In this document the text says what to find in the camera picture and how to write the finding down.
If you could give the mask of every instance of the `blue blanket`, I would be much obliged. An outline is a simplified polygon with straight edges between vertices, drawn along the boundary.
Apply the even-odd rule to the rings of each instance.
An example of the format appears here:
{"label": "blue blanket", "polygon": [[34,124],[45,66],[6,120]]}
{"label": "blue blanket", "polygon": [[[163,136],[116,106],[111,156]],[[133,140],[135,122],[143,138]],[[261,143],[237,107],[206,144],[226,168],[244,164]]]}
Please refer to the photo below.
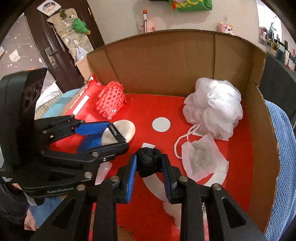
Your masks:
{"label": "blue blanket", "polygon": [[286,113],[274,103],[265,102],[279,145],[281,166],[275,203],[265,237],[268,241],[278,241],[292,222],[296,211],[296,140]]}

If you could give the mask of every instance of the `black knitted sponge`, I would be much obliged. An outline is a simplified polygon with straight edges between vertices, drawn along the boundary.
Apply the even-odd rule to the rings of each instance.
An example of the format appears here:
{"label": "black knitted sponge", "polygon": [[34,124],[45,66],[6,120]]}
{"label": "black knitted sponge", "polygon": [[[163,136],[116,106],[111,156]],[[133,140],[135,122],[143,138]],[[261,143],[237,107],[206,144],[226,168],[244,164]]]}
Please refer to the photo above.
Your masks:
{"label": "black knitted sponge", "polygon": [[137,172],[140,177],[148,177],[154,173],[161,172],[162,156],[157,148],[144,147],[136,151]]}

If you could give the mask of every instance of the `pink plush toy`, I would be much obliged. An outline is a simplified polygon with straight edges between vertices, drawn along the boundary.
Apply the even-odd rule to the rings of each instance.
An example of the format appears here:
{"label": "pink plush toy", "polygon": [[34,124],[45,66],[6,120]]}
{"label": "pink plush toy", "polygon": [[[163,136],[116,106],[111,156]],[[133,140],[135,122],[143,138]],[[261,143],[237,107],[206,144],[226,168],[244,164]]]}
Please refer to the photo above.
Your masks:
{"label": "pink plush toy", "polygon": [[[143,21],[138,22],[137,27],[138,27],[138,31],[140,33],[145,32],[144,31],[144,23],[143,23]],[[154,24],[153,24],[152,20],[148,17],[147,18],[147,33],[154,32],[154,31],[155,31]]]}
{"label": "pink plush toy", "polygon": [[227,23],[219,23],[217,31],[220,33],[235,35],[233,32],[233,25],[229,25]]}

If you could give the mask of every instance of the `door lock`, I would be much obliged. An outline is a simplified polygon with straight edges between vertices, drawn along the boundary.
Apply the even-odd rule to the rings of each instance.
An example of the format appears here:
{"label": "door lock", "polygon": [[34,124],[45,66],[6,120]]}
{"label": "door lock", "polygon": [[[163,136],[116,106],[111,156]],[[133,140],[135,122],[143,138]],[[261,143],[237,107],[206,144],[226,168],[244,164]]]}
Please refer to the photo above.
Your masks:
{"label": "door lock", "polygon": [[53,55],[56,54],[57,52],[58,52],[58,50],[55,50],[55,51],[52,52],[52,50],[50,49],[50,47],[48,47],[48,48],[45,49],[45,53],[47,55],[47,58],[48,58],[51,66],[52,66],[52,68],[54,70],[57,68],[57,62],[56,62],[56,60],[55,60],[55,58],[54,58]]}

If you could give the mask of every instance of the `blue towel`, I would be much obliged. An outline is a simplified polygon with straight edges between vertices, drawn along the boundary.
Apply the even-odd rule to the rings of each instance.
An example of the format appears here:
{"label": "blue towel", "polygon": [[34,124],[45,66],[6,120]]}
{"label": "blue towel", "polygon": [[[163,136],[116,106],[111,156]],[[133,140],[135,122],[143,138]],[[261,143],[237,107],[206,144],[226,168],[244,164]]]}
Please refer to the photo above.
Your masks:
{"label": "blue towel", "polygon": [[279,145],[281,170],[276,183],[276,197],[265,233],[268,241],[278,241],[292,222],[296,211],[296,140],[286,113],[265,101]]}
{"label": "blue towel", "polygon": [[65,105],[69,103],[78,91],[79,89],[74,89],[62,94],[62,96],[44,114],[43,118],[59,116]]}
{"label": "blue towel", "polygon": [[62,202],[61,197],[45,198],[44,203],[40,206],[31,206],[30,211],[36,221],[38,227],[49,217],[49,215],[60,205]]}

